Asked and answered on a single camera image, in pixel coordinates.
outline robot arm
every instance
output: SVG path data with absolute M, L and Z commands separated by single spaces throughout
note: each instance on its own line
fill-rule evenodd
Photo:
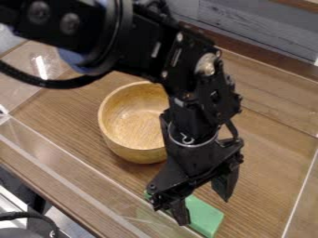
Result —
M 244 141 L 232 123 L 242 98 L 214 42 L 178 24 L 165 1 L 141 5 L 130 0 L 0 0 L 0 21 L 24 38 L 57 46 L 86 75 L 69 83 L 45 82 L 0 62 L 0 71 L 19 80 L 69 88 L 118 70 L 163 85 L 169 160 L 147 187 L 154 209 L 170 210 L 179 225 L 189 224 L 186 198 L 208 182 L 228 202 L 242 163 Z M 222 126 L 233 138 L 220 140 Z

